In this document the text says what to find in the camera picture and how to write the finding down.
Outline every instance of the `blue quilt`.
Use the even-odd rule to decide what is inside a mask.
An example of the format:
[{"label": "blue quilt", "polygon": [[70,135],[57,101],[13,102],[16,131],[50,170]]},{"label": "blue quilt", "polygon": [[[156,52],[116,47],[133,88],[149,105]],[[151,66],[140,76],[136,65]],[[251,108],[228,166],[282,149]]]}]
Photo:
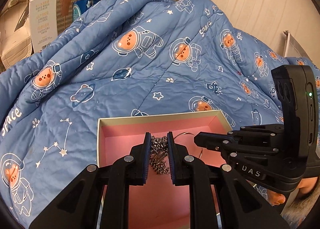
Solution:
[{"label": "blue quilt", "polygon": [[87,165],[102,117],[221,109],[233,129],[283,123],[285,59],[210,0],[101,0],[0,75],[0,193],[28,228]]}]

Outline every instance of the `wire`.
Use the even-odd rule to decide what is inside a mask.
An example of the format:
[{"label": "wire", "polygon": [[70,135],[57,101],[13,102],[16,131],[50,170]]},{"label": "wire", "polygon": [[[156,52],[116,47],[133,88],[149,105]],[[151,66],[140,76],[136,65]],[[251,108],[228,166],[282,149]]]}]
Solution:
[{"label": "wire", "polygon": [[[186,135],[186,134],[191,134],[193,136],[196,136],[195,134],[191,133],[191,132],[182,132],[182,133],[179,133],[177,136],[175,136],[173,139],[176,139],[177,137],[179,137],[180,135]],[[199,159],[201,158],[202,156],[202,152],[203,152],[203,147],[201,147],[201,152],[199,154]]]}]

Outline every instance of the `pink box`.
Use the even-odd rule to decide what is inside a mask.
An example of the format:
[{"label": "pink box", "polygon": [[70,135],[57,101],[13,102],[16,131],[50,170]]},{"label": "pink box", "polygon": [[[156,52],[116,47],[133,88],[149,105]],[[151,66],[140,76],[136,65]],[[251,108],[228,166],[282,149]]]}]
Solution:
[{"label": "pink box", "polygon": [[[198,134],[201,131],[226,134],[231,130],[220,110],[101,118],[98,121],[98,166],[112,165],[128,155],[132,146],[143,143],[146,132],[162,137],[169,131],[176,136],[182,132]],[[193,142],[193,135],[181,135],[175,142],[185,145],[190,155],[199,157],[201,148]],[[201,160],[217,167],[225,163],[219,152],[207,149],[203,149]],[[157,175],[149,166],[147,183],[130,186],[129,229],[177,229],[188,225],[189,214],[189,187],[174,186],[170,174]]]}]

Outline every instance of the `circular logo on box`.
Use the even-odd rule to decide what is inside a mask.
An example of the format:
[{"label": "circular logo on box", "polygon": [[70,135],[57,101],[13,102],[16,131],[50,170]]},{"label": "circular logo on box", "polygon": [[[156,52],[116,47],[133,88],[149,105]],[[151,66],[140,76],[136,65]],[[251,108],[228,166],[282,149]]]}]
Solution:
[{"label": "circular logo on box", "polygon": [[72,20],[75,21],[76,19],[78,19],[81,15],[80,9],[79,7],[75,4],[72,7]]}]

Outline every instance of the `orange bear face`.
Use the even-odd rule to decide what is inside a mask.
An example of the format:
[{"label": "orange bear face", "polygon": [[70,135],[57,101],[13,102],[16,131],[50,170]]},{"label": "orange bear face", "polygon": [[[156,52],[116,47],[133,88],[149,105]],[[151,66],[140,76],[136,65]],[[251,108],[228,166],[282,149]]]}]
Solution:
[{"label": "orange bear face", "polygon": [[274,53],[273,51],[269,52],[270,57],[272,57],[273,59],[278,59],[278,56],[276,53]]},{"label": "orange bear face", "polygon": [[198,106],[196,108],[196,111],[209,111],[213,110],[212,106],[210,104],[204,102],[204,101],[199,101]]},{"label": "orange bear face", "polygon": [[297,60],[297,64],[300,65],[300,66],[303,66],[304,62],[302,60]]},{"label": "orange bear face", "polygon": [[185,44],[179,45],[179,50],[175,53],[175,57],[178,61],[185,61],[190,56],[190,47]]},{"label": "orange bear face", "polygon": [[317,89],[320,88],[320,79],[319,79],[319,77],[316,77],[316,88]]},{"label": "orange bear face", "polygon": [[125,49],[126,51],[132,50],[136,46],[137,39],[137,34],[134,31],[129,31],[120,39],[118,42],[118,47]]},{"label": "orange bear face", "polygon": [[34,83],[38,87],[46,87],[53,80],[53,71],[51,67],[43,69],[35,78]]},{"label": "orange bear face", "polygon": [[222,42],[226,48],[230,48],[233,44],[235,44],[235,39],[231,33],[227,33],[223,36]]},{"label": "orange bear face", "polygon": [[243,90],[245,91],[246,94],[250,94],[251,93],[251,90],[250,88],[248,88],[244,83],[241,84]]},{"label": "orange bear face", "polygon": [[5,170],[5,174],[6,174],[7,178],[8,178],[10,187],[13,188],[15,186],[15,184],[17,183],[18,178],[19,178],[19,166],[16,165],[16,164],[13,164],[11,166],[11,168],[7,168]]},{"label": "orange bear face", "polygon": [[255,60],[256,60],[256,66],[257,67],[262,67],[263,66],[263,58],[260,57],[260,55],[256,55]]}]

